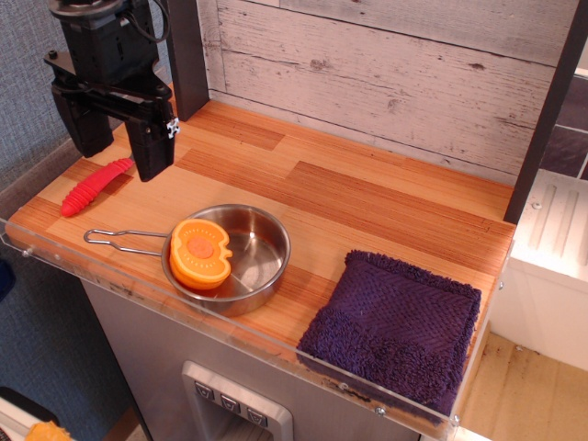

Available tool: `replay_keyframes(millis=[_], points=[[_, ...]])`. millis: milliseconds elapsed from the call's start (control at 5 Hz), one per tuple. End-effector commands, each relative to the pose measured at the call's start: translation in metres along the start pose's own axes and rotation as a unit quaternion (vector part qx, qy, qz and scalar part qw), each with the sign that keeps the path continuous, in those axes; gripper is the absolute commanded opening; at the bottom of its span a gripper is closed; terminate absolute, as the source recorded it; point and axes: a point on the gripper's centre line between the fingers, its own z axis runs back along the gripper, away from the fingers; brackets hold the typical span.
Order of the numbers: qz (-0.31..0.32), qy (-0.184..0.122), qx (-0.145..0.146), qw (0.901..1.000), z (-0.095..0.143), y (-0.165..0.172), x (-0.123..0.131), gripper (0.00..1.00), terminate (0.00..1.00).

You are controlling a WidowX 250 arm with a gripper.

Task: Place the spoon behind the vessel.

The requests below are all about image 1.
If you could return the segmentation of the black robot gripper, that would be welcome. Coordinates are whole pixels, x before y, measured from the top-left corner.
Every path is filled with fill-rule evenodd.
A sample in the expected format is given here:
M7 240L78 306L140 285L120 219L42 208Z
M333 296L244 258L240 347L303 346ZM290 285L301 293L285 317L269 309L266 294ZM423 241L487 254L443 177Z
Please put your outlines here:
M125 122L142 182L174 163L179 119L169 103L171 88L154 71L156 49L50 51L44 62L54 73L57 110L83 157L101 153L114 141L111 117Z

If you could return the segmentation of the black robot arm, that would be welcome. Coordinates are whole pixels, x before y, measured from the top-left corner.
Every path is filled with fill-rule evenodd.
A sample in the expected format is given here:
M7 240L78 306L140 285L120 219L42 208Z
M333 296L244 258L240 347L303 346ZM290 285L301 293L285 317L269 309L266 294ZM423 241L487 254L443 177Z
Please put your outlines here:
M158 45L170 33L166 7L155 31L147 1L51 1L66 51L50 51L55 106L76 149L85 158L114 141L110 120L124 123L141 181L172 165L179 121L173 92L155 73Z

